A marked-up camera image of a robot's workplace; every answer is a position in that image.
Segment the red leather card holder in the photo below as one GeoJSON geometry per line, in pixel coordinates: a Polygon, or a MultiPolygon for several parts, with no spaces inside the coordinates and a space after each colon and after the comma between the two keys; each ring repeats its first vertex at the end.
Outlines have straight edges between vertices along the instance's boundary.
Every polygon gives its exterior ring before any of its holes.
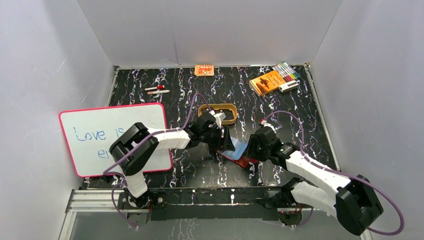
{"type": "Polygon", "coordinates": [[[236,163],[242,168],[247,168],[249,163],[258,163],[256,159],[246,157],[245,151],[248,148],[248,142],[245,139],[242,141],[234,137],[231,137],[230,139],[232,141],[233,146],[235,147],[235,150],[218,150],[218,154],[232,161],[233,163],[236,163]]]}

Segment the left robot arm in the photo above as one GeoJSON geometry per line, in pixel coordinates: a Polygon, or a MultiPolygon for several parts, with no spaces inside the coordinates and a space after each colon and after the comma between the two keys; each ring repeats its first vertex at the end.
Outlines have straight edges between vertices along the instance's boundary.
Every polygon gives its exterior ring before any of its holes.
{"type": "Polygon", "coordinates": [[[143,169],[153,153],[170,149],[190,149],[200,143],[213,151],[235,151],[229,127],[223,125],[224,113],[210,111],[194,121],[186,121],[182,127],[171,129],[149,128],[137,122],[124,132],[109,148],[115,163],[103,173],[107,175],[120,167],[130,202],[137,208],[149,203],[148,186],[143,169]]]}

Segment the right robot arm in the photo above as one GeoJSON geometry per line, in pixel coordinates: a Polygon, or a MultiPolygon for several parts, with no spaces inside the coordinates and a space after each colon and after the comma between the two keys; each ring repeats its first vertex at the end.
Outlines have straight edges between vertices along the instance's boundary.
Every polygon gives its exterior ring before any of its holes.
{"type": "Polygon", "coordinates": [[[283,143],[269,124],[250,135],[246,156],[261,162],[267,160],[296,174],[272,196],[258,198],[264,206],[282,204],[295,207],[305,204],[335,217],[351,234],[361,235],[384,212],[366,177],[355,179],[327,171],[327,166],[301,153],[300,147],[283,143]]]}

